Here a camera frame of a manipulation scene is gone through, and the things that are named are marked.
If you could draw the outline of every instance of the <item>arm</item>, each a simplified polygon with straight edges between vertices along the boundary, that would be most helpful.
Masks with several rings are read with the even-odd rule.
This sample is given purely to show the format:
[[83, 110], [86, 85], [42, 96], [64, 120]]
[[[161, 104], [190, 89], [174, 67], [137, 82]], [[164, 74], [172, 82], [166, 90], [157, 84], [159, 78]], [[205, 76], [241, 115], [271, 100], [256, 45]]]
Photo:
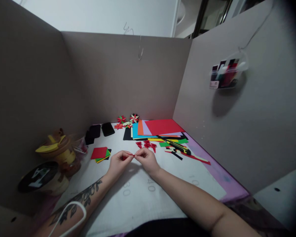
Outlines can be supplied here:
[[[95, 183], [87, 187], [81, 193], [77, 194], [74, 198], [69, 200], [65, 205], [59, 208], [35, 233], [34, 236], [48, 236], [54, 225], [59, 219], [65, 206], [71, 201], [78, 201], [84, 205], [86, 208], [86, 220], [68, 236], [77, 236], [92, 212], [96, 209], [100, 201], [103, 199], [108, 190], [112, 185], [118, 180], [126, 166], [132, 161], [134, 156], [129, 155], [128, 151], [120, 151], [112, 156], [110, 167], [107, 173], [97, 180]], [[83, 217], [83, 213], [80, 207], [77, 205], [70, 205], [63, 216], [61, 217], [59, 224], [55, 228], [51, 236], [60, 236], [65, 231], [69, 230], [73, 225], [75, 225]]]
[[135, 159], [175, 203], [212, 236], [259, 236], [236, 213], [213, 196], [161, 169], [152, 151], [142, 148], [135, 153]]

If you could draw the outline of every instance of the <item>purple paper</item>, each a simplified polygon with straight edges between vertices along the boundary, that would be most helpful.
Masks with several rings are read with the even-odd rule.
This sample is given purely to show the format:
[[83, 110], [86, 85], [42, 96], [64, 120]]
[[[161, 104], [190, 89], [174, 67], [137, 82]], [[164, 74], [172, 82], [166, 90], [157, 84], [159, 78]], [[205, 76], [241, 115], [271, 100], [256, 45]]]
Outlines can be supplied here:
[[210, 174], [226, 191], [226, 195], [220, 199], [221, 202], [226, 203], [235, 201], [249, 196], [247, 190], [242, 187], [214, 158], [210, 156], [196, 141], [184, 132], [188, 138], [188, 147], [194, 152], [195, 155], [208, 160], [211, 165], [204, 164]]
[[[149, 120], [142, 120], [142, 130], [145, 136], [151, 136], [151, 132], [145, 123], [146, 121], [149, 121]], [[167, 134], [160, 134], [159, 136], [182, 136], [182, 133], [181, 132], [167, 133]]]

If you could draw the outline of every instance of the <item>blue paper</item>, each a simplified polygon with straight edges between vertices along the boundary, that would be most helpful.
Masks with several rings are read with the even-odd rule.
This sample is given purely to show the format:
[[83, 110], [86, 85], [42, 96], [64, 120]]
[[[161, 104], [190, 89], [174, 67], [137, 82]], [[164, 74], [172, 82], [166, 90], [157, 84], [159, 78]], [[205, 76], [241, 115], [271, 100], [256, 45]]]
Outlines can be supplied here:
[[138, 135], [138, 123], [133, 123], [133, 139], [142, 139], [142, 138], [158, 138], [157, 136], [141, 136]]

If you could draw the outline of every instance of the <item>white cutting mat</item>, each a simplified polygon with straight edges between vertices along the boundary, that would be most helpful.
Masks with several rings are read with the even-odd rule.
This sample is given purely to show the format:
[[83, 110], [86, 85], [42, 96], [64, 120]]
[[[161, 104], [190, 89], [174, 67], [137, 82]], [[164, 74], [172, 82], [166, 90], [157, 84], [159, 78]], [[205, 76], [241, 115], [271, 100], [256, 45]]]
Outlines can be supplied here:
[[[110, 160], [98, 164], [90, 160], [93, 148], [106, 146], [112, 149], [111, 155], [120, 150], [135, 153], [139, 149], [136, 141], [123, 141], [124, 132], [125, 128], [115, 130], [115, 134], [104, 137], [101, 131], [101, 136], [94, 140], [94, 144], [89, 145], [89, 153], [82, 162], [81, 169], [70, 180], [68, 189], [59, 199], [54, 211], [107, 172]], [[155, 155], [161, 168], [200, 187], [216, 199], [221, 199], [226, 194], [202, 162], [179, 154], [183, 157], [181, 161], [160, 146], [157, 146]], [[82, 236], [106, 237], [129, 232], [151, 220], [180, 217], [186, 215], [145, 172], [141, 164], [133, 159], [91, 215]]]

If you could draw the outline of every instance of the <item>hand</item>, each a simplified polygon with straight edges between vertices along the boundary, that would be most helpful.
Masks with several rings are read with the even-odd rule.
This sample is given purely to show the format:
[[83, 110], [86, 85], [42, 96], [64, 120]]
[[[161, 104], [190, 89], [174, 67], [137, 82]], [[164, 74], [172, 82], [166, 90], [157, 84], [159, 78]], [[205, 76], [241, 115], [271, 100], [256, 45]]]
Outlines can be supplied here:
[[142, 148], [135, 153], [135, 159], [138, 160], [146, 172], [151, 176], [155, 176], [161, 169], [157, 163], [155, 154], [147, 148]]
[[114, 182], [121, 176], [126, 166], [134, 159], [134, 156], [130, 154], [129, 151], [122, 150], [111, 157], [110, 167], [106, 174], [112, 177]]

